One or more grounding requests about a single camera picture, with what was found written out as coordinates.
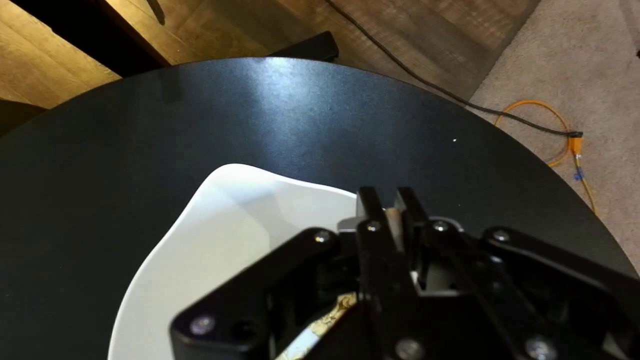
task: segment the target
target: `cable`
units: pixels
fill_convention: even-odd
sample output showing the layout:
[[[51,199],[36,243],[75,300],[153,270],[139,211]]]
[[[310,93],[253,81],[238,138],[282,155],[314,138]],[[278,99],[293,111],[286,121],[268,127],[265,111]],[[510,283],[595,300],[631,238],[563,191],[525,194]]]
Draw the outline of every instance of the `cable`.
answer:
[[[576,166],[576,180],[583,183],[583,190],[586,194],[589,206],[592,207],[592,211],[598,215],[598,207],[592,196],[592,190],[585,178],[585,170],[583,170],[583,138],[573,138],[570,140],[570,151],[575,158],[575,166]]]
[[[522,98],[522,99],[516,99],[508,106],[504,106],[502,111],[513,111],[516,107],[522,107],[522,106],[538,106],[547,111],[550,111],[565,130],[570,127],[570,121],[567,120],[567,115],[563,115],[555,106],[543,101],[543,99],[534,99],[534,98]],[[585,190],[585,196],[586,196],[586,203],[592,207],[592,211],[598,215],[598,207],[596,207],[596,201],[595,201],[595,196],[592,196],[592,190],[591,190],[591,183],[586,182],[586,175],[585,175],[585,168],[583,168],[583,138],[567,138],[567,144],[565,148],[548,161],[550,168],[557,168],[560,166],[567,155],[573,155],[575,160],[575,168],[576,168],[576,180],[581,182],[583,190]]]
[[[516,99],[513,103],[504,106],[502,111],[513,111],[513,109],[525,107],[525,106],[538,106],[538,107],[550,111],[567,131],[570,130],[570,121],[555,106],[550,106],[543,99],[522,98],[522,99]],[[567,155],[570,153],[570,144],[573,144],[573,138],[567,138],[565,148],[547,164],[553,168],[560,166],[567,160]]]
[[[547,127],[547,126],[538,126],[527,117],[521,117],[521,115],[514,115],[514,114],[508,114],[508,111],[501,111],[501,109],[494,109],[494,107],[487,107],[487,106],[479,106],[475,101],[469,101],[461,95],[457,95],[454,91],[423,77],[421,74],[417,74],[410,65],[407,65],[401,57],[396,57],[385,43],[380,43],[364,26],[361,26],[348,12],[345,12],[334,0],[326,0],[342,18],[346,18],[355,27],[358,27],[364,38],[368,38],[373,43],[376,43],[399,67],[403,67],[409,75],[412,75],[415,80],[418,80],[421,83],[424,83],[427,87],[432,87],[440,93],[444,93],[447,98],[462,103],[462,106],[469,106],[469,107],[475,107],[479,111],[487,111],[487,114],[494,114],[494,115],[502,115],[502,117],[510,117],[514,121],[521,121],[525,126],[530,126],[530,127],[536,127],[540,131],[547,131],[547,133],[553,133],[553,135],[565,135],[565,138],[583,138],[583,131],[579,130],[555,130],[555,127]]]

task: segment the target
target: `floor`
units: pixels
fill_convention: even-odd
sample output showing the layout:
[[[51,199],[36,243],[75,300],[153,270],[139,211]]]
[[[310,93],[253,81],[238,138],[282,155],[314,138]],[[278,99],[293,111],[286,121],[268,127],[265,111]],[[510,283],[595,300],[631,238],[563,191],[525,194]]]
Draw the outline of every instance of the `floor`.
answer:
[[[11,0],[56,36],[93,55],[121,75],[133,75],[163,65],[118,23],[112,21],[94,0]]]
[[[0,101],[54,107],[118,77],[18,3],[0,0]],[[8,120],[11,107],[0,106],[3,130],[18,124]]]
[[[585,168],[598,215],[640,270],[640,57],[625,19],[621,0],[543,0],[475,101],[502,107],[518,98],[540,98],[586,131]],[[555,126],[540,109],[518,114]],[[516,124],[504,130],[540,158],[563,148],[560,138]],[[559,174],[583,194],[570,161]]]
[[[394,63],[393,53],[418,75],[465,98],[475,93],[536,3],[538,0],[105,0],[114,21],[124,19],[168,63],[265,55],[331,29],[340,48],[340,63],[415,81]]]

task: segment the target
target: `bolt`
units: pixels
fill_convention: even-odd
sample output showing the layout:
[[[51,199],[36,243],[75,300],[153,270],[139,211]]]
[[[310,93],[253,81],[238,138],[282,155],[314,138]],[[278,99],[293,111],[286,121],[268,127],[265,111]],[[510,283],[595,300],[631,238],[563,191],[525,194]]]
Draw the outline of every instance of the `bolt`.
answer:
[[[501,290],[502,290],[502,283],[501,283],[501,281],[492,281],[492,290],[494,290],[494,291],[501,291]]]
[[[525,349],[532,360],[557,360],[559,357],[557,345],[545,337],[527,340]]]
[[[314,239],[316,239],[318,243],[323,243],[323,242],[331,239],[331,236],[332,236],[332,234],[328,234],[326,230],[320,230]]]
[[[215,328],[217,328],[217,320],[208,314],[194,317],[190,324],[190,330],[196,335],[205,335],[205,334],[213,332]]]
[[[447,224],[447,222],[437,222],[437,224],[434,224],[434,230],[437,230],[437,231],[447,231],[447,230],[448,230],[448,224]]]
[[[508,231],[504,231],[504,230],[494,231],[494,238],[497,238],[499,242],[508,242],[508,239],[510,239]]]
[[[367,230],[368,230],[368,231],[378,231],[378,230],[380,230],[380,222],[370,222],[370,224],[367,224]]]
[[[421,360],[424,357],[424,349],[421,345],[421,342],[412,340],[412,337],[404,337],[396,344],[396,354],[403,360]]]

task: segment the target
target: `black round table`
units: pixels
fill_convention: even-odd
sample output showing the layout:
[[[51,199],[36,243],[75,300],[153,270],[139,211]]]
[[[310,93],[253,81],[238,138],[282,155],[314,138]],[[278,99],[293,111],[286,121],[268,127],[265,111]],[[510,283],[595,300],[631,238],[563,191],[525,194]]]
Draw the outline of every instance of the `black round table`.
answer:
[[[44,107],[23,103],[23,101],[8,101],[0,98],[0,135],[21,126],[25,120],[42,114]]]
[[[631,262],[583,199],[488,121],[334,63],[190,63],[93,90],[0,138],[0,357],[106,357],[137,267],[219,166],[243,161],[387,201],[412,186],[470,234],[513,226]]]

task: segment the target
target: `white plate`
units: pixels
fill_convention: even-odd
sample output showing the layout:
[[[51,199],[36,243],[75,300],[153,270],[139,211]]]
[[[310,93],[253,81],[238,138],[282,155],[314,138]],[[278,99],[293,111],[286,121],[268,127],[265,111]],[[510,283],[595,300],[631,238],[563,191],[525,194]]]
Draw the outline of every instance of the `white plate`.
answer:
[[[174,360],[168,325],[181,309],[300,230],[336,230],[355,214],[345,190],[243,164],[215,170],[128,286],[108,360]]]

